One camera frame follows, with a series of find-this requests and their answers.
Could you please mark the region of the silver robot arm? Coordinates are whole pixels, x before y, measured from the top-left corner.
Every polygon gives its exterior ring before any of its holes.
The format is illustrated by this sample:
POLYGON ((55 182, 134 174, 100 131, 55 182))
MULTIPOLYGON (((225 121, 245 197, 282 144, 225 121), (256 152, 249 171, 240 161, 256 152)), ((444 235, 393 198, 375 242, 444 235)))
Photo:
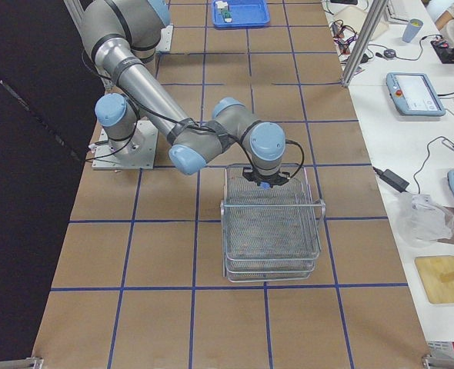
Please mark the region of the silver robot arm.
POLYGON ((181 173, 200 171, 238 144, 250 157, 250 166, 242 173, 247 181, 262 188, 285 185, 291 175, 280 170, 286 139, 279 125, 259 120, 234 98, 222 99, 212 119, 199 125, 146 68, 169 23, 164 1, 93 1, 84 10, 85 52, 121 89, 95 106, 108 137, 128 141, 143 112, 171 145, 170 160, 181 173))

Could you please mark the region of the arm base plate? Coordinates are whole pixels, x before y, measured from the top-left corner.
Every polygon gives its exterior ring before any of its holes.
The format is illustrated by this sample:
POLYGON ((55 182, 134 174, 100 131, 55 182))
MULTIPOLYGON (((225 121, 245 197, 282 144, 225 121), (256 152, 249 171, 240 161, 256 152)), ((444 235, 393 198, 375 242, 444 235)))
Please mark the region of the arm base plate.
POLYGON ((172 37, 174 32, 174 25, 170 24, 161 30, 161 38, 155 51, 159 54, 168 54, 172 48, 172 37))
POLYGON ((120 150, 127 141, 118 143, 108 140, 102 128, 98 141, 103 141, 103 144, 93 148, 92 168, 95 170, 153 169, 158 134, 158 129, 150 121, 138 121, 133 139, 120 150))

